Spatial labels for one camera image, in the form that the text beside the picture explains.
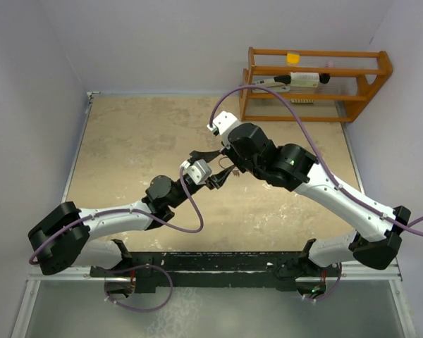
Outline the large silver keyring with clips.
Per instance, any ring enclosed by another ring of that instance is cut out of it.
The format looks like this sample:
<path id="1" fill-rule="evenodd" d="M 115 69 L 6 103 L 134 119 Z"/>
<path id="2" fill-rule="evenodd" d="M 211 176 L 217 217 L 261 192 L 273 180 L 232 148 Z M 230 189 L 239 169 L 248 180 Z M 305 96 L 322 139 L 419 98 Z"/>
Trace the large silver keyring with clips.
<path id="1" fill-rule="evenodd" d="M 231 169 L 231 173 L 232 173 L 232 175 L 233 176 L 235 176 L 235 177 L 239 177 L 240 176 L 240 171 L 239 171 L 239 169 L 235 166 L 235 165 L 233 165 L 232 163 L 230 163 L 230 164 L 225 164 L 224 163 L 224 161 L 227 161 L 228 160 L 228 157 L 227 156 L 223 156 L 223 157 L 221 157 L 219 160 L 218 160 L 218 164 L 219 164 L 219 167 L 221 168 L 221 169 Z"/>

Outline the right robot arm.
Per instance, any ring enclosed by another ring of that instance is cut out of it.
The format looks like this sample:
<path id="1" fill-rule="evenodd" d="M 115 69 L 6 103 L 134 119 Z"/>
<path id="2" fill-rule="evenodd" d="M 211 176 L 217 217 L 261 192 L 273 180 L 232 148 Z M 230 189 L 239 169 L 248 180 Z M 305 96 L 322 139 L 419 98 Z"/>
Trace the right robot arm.
<path id="1" fill-rule="evenodd" d="M 381 206 L 343 181 L 332 181 L 315 155 L 297 144 L 276 146 L 252 123 L 217 122 L 209 130 L 221 137 L 222 154 L 242 173 L 307 197 L 353 228 L 340 237 L 308 240 L 299 260 L 304 274 L 316 275 L 332 263 L 346 261 L 384 270 L 397 256 L 401 231 L 388 219 L 406 225 L 408 209 Z"/>

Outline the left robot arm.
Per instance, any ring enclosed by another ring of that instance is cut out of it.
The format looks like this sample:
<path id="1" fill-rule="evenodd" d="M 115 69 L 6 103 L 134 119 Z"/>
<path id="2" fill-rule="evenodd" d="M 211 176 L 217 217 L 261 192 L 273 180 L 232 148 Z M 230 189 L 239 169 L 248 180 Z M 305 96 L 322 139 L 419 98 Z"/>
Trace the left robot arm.
<path id="1" fill-rule="evenodd" d="M 74 202 L 59 204 L 28 233 L 33 253 L 30 265 L 37 265 L 44 275 L 55 275 L 77 265 L 84 258 L 84 250 L 94 249 L 102 237 L 121 232 L 149 231 L 159 227 L 187 234 L 204 228 L 204 217 L 193 199 L 201 188 L 219 189 L 230 175 L 232 167 L 212 174 L 210 167 L 200 170 L 198 164 L 180 167 L 174 181 L 165 175 L 156 176 L 145 191 L 145 196 L 131 204 L 111 208 L 78 208 Z M 173 209 L 189 202 L 199 225 L 185 228 L 172 224 Z"/>

